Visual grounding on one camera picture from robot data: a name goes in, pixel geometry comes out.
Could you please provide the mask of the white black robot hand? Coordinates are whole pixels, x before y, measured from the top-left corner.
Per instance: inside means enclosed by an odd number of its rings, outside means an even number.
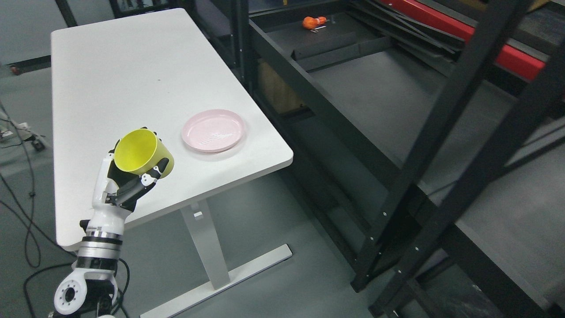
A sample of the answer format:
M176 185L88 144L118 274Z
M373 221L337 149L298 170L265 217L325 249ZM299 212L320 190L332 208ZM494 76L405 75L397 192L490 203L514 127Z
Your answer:
M156 166L142 175L128 173L117 168L114 150L104 157L93 193L94 213L90 225L123 226L127 217L135 211L138 199L153 189L162 178L160 169L166 168L168 159L161 159Z

